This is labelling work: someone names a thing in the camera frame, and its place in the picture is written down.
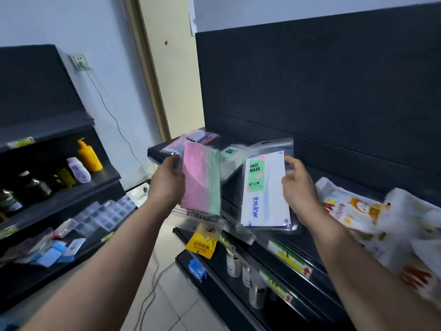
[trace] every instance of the yellow bottle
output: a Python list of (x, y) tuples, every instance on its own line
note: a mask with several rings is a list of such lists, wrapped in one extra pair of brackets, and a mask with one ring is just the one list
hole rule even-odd
[(103, 166), (96, 156), (95, 151), (90, 145), (86, 145), (85, 142), (82, 141), (83, 139), (84, 138), (81, 138), (77, 140), (77, 142), (80, 145), (78, 154), (81, 157), (81, 161), (84, 164), (84, 167), (86, 167), (86, 169), (91, 173), (101, 171), (103, 169)]

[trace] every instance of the store shelf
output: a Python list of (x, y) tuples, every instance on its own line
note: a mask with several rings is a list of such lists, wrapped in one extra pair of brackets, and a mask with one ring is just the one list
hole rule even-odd
[[(185, 231), (179, 228), (174, 228), (173, 232), (184, 242), (188, 240), (193, 235), (189, 231)], [(199, 255), (195, 257), (201, 262), (202, 266), (205, 267), (207, 273), (215, 279), (221, 289), (226, 293), (233, 293), (230, 299), (235, 306), (237, 306), (243, 314), (252, 321), (253, 325), (261, 325), (262, 328), (267, 330), (272, 330), (276, 327), (277, 323), (280, 322), (279, 317), (268, 315), (264, 310), (254, 309), (249, 302), (248, 291), (245, 285), (242, 283), (242, 278), (233, 278), (227, 273), (226, 265), (226, 249), (222, 244), (217, 244), (216, 250), (211, 259), (203, 258)], [(255, 261), (250, 259), (246, 260), (246, 263), (251, 265), (255, 269), (265, 268), (260, 264), (256, 264)], [(265, 269), (274, 278), (277, 278), (274, 274)], [(316, 313), (311, 310), (304, 302), (300, 301), (298, 297), (291, 297), (291, 301), (287, 302), (278, 300), (278, 302), (283, 303), (278, 306), (278, 311), (283, 316), (290, 316), (296, 323), (317, 322), (326, 323), (328, 320), (325, 316), (320, 313)]]
[(27, 137), (32, 137), (36, 143), (43, 142), (93, 125), (93, 118), (85, 110), (80, 110), (1, 127), (0, 153), (11, 150), (8, 145), (10, 142), (16, 142)]
[(227, 295), (214, 281), (207, 277), (203, 282), (196, 279), (188, 270), (188, 264), (193, 259), (189, 251), (183, 251), (176, 257), (176, 265), (180, 268), (186, 278), (197, 288), (212, 309), (223, 320), (230, 331), (255, 331), (259, 330), (251, 324), (241, 311), (233, 304)]
[[(124, 221), (120, 222), (116, 229), (118, 229), (122, 223), (124, 223)], [(0, 292), (0, 313), (7, 311), (15, 304), (43, 288), (48, 283), (89, 259), (102, 245), (104, 245), (104, 242), (101, 242), (101, 239), (108, 234), (109, 232), (105, 231), (103, 228), (98, 228), (86, 239), (80, 250), (77, 252), (75, 260), (70, 263), (56, 263), (48, 268), (16, 263), (8, 263), (3, 266), (0, 269), (0, 278), (3, 283)], [(72, 240), (77, 238), (83, 238), (83, 236), (76, 231), (71, 231), (66, 235), (63, 241), (69, 245)]]
[(55, 193), (50, 199), (32, 204), (22, 212), (12, 216), (0, 228), (0, 239), (3, 239), (19, 230), (45, 219), (76, 202), (83, 200), (107, 187), (117, 183), (121, 178), (118, 171), (109, 163), (96, 173), (92, 173), (92, 180), (88, 183), (77, 183)]

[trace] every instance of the plastic pill organizer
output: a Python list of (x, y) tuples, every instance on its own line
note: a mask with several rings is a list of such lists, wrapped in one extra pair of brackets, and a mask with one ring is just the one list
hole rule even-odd
[(78, 222), (75, 231), (86, 238), (99, 227), (110, 232), (135, 208), (136, 205), (128, 196), (124, 196), (118, 202), (109, 200), (103, 205), (94, 202), (74, 217)]

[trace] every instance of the hand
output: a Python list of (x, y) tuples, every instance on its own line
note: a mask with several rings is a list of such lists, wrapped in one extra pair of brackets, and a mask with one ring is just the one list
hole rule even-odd
[(294, 167), (282, 178), (283, 196), (301, 222), (308, 226), (308, 219), (324, 208), (318, 198), (317, 189), (305, 166), (299, 159), (285, 156), (285, 161)]
[(185, 175), (173, 168), (178, 160), (177, 155), (166, 158), (153, 174), (149, 188), (148, 200), (170, 211), (181, 201), (185, 193)]

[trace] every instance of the forearm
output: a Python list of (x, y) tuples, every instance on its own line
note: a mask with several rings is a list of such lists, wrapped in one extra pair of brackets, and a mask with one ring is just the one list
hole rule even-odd
[(325, 211), (310, 231), (329, 277), (357, 330), (435, 330), (440, 316), (383, 267)]
[(147, 200), (24, 330), (119, 330), (170, 211)]

